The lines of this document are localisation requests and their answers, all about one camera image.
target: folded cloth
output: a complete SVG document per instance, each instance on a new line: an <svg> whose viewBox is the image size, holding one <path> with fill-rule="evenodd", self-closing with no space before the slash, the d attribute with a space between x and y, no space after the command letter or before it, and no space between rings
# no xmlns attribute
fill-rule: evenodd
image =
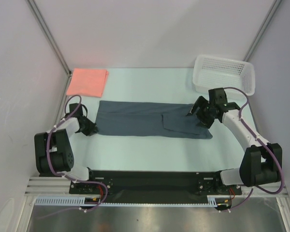
<svg viewBox="0 0 290 232"><path fill-rule="evenodd" d="M100 101L98 134L211 139L195 116L186 116L193 104Z"/></svg>
<svg viewBox="0 0 290 232"><path fill-rule="evenodd" d="M108 77L105 69L74 69L67 95L102 97Z"/></svg>

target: white table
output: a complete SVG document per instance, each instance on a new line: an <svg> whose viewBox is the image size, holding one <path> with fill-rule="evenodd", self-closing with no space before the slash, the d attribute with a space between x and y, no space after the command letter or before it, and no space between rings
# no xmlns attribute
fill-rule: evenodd
<svg viewBox="0 0 290 232"><path fill-rule="evenodd" d="M194 103L200 95L192 83L193 69L108 69L102 98L83 97L88 118L95 122L100 100L124 102ZM235 101L239 106L245 102ZM243 111L254 128L249 107ZM244 151L218 120L213 138L182 139L157 136L71 137L75 161L95 170L209 172L239 167Z"/></svg>

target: white plastic basket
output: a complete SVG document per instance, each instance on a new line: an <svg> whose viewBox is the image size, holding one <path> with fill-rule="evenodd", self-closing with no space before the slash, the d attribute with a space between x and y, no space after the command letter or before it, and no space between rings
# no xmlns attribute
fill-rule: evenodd
<svg viewBox="0 0 290 232"><path fill-rule="evenodd" d="M235 87L247 95L255 93L255 70L248 62L199 55L195 61L192 79L196 91L208 93L209 89ZM227 97L242 99L242 93L226 89Z"/></svg>

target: shiny floor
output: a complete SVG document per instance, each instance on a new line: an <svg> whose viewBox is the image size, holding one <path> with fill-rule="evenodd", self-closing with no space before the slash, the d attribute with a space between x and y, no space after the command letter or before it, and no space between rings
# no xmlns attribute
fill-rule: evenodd
<svg viewBox="0 0 290 232"><path fill-rule="evenodd" d="M286 231L275 198L252 198L231 213L214 208L104 206L86 214L72 209L39 218L62 209L35 206L28 232Z"/></svg>

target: pink cloth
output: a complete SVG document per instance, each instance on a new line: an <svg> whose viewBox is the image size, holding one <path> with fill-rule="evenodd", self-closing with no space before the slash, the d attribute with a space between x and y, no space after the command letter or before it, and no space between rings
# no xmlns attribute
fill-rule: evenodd
<svg viewBox="0 0 290 232"><path fill-rule="evenodd" d="M67 95L102 97L108 71L105 69L74 69Z"/></svg>

